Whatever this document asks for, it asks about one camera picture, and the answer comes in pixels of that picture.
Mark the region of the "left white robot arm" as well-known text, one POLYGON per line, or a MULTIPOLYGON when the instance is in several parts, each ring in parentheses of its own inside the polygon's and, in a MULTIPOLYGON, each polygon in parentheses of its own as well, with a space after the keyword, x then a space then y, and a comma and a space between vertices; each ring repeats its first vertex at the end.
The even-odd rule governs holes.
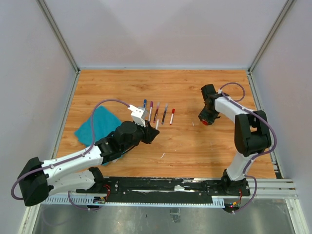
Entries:
POLYGON ((28 160, 17 179, 21 200, 31 207, 62 192, 91 190, 99 193, 104 188, 104 178, 97 166, 120 158, 141 142, 152 143, 159 133, 148 121, 143 126, 125 121, 81 151, 44 161, 34 157, 28 160))

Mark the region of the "teal cloth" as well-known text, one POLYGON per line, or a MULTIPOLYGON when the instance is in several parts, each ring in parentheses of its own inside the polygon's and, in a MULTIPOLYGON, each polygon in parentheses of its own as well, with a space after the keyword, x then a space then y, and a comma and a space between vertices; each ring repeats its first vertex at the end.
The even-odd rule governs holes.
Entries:
MULTIPOLYGON (((114 131, 121 125, 121 121, 113 113, 105 107, 98 107, 93 115, 93 128, 95 133, 95 141, 98 141, 109 133, 114 131)), ((74 132, 78 141, 85 147, 89 147, 92 143, 91 122, 88 118, 81 126, 74 132)))

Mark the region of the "white whiteboard marker purple end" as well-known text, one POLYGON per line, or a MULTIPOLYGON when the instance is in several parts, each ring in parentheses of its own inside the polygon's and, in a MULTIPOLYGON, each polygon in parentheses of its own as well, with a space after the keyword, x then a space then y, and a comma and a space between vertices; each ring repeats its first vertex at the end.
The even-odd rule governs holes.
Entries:
POLYGON ((153 107, 149 109, 149 116, 148 116, 148 121, 151 121, 152 118, 152 112, 153 112, 153 107))

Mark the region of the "pink transparent gel pen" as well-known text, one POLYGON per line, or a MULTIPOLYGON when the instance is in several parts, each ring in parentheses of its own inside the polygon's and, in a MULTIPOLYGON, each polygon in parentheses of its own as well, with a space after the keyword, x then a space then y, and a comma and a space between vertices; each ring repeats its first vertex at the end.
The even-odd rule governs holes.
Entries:
POLYGON ((156 108, 155 115, 154 115, 154 119, 153 119, 153 123, 156 122, 157 115, 158 115, 158 110, 159 110, 159 109, 156 108))

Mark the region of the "blue gel pen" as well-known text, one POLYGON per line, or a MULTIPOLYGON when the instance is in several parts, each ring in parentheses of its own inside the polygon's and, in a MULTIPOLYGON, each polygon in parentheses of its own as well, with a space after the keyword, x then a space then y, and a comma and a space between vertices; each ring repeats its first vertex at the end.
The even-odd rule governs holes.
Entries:
POLYGON ((162 120, 161 120, 161 125, 164 124, 165 117, 166 117, 166 113, 167 113, 167 110, 164 109, 163 116, 162 116, 162 120))

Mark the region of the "thin white red-end pen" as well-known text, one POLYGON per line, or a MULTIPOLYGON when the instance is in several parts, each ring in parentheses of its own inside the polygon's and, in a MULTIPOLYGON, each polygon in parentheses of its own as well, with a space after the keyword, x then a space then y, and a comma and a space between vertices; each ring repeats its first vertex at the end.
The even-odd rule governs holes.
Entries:
POLYGON ((173 123, 173 119, 174 119, 174 114, 172 114, 172 113, 171 113, 171 118, 170 118, 169 125, 172 125, 172 123, 173 123))

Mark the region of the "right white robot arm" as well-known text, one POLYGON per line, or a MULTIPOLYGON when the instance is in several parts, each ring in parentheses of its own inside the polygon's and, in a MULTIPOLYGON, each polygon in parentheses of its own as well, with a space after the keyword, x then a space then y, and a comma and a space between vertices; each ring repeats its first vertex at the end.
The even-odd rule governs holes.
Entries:
POLYGON ((224 170, 219 182, 208 185, 214 191, 226 195, 249 195, 246 173, 255 158, 265 153, 272 145, 272 129, 267 122, 264 111, 248 109, 233 100, 221 89, 216 90, 213 84, 201 87, 204 107, 198 115, 204 125, 212 125, 219 114, 225 115, 234 123, 234 145, 236 155, 230 166, 224 170))

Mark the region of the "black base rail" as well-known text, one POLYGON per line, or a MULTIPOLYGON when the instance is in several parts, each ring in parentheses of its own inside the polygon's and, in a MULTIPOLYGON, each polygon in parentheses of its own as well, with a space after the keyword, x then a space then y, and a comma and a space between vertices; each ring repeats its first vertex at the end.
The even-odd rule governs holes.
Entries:
POLYGON ((107 177, 100 185, 77 193, 104 194, 109 202, 151 204, 208 204, 213 196, 249 196, 246 180, 229 186, 221 179, 107 177))

